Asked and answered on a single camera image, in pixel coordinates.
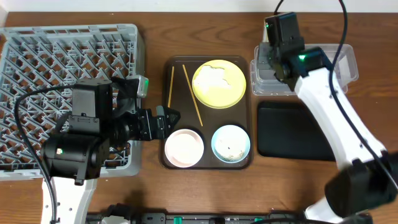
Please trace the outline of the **light blue bowl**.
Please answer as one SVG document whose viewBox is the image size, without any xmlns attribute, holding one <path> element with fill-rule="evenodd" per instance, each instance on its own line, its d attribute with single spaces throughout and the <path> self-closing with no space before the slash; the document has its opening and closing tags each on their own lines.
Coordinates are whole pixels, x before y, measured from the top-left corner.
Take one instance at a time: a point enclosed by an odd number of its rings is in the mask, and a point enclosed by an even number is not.
<svg viewBox="0 0 398 224">
<path fill-rule="evenodd" d="M 213 154 L 222 162 L 235 164 L 249 154 L 251 142 L 248 133 L 237 125 L 218 128 L 211 139 Z"/>
</svg>

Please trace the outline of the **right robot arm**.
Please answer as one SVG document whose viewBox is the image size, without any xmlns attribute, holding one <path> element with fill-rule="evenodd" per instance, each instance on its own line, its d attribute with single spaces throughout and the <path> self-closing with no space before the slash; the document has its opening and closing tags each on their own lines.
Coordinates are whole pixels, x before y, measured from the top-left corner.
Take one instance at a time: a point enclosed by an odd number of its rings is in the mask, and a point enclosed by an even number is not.
<svg viewBox="0 0 398 224">
<path fill-rule="evenodd" d="M 307 44 L 278 62 L 276 49 L 261 42 L 255 49 L 256 73 L 287 66 L 280 82 L 309 109 L 327 138 L 339 168 L 325 186 L 325 196 L 309 206 L 305 216 L 314 222 L 343 223 L 349 217 L 393 201 L 397 195 L 397 154 L 367 129 L 345 95 L 349 71 L 331 60 L 345 61 L 357 70 L 349 44 Z"/>
</svg>

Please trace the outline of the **white napkin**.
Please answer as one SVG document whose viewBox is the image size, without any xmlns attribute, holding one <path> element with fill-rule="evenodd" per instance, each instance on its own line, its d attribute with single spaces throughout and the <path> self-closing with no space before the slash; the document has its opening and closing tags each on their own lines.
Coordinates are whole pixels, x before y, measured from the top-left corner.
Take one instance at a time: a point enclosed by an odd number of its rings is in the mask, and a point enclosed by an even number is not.
<svg viewBox="0 0 398 224">
<path fill-rule="evenodd" d="M 231 85 L 224 79 L 224 75 L 225 69 L 205 65 L 193 79 L 193 86 L 203 94 L 211 88 L 230 89 Z"/>
</svg>

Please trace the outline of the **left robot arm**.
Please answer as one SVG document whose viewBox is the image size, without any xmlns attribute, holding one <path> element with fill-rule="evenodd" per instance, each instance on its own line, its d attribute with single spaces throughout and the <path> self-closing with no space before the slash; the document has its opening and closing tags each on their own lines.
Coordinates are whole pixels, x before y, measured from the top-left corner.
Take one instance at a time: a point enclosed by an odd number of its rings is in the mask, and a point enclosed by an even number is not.
<svg viewBox="0 0 398 224">
<path fill-rule="evenodd" d="M 67 132 L 57 131 L 42 148 L 55 193 L 55 223 L 84 223 L 101 167 L 111 148 L 128 141 L 168 138 L 181 118 L 177 110 L 158 106 L 157 114 L 137 108 L 137 91 L 145 79 L 80 79 L 72 90 Z"/>
</svg>

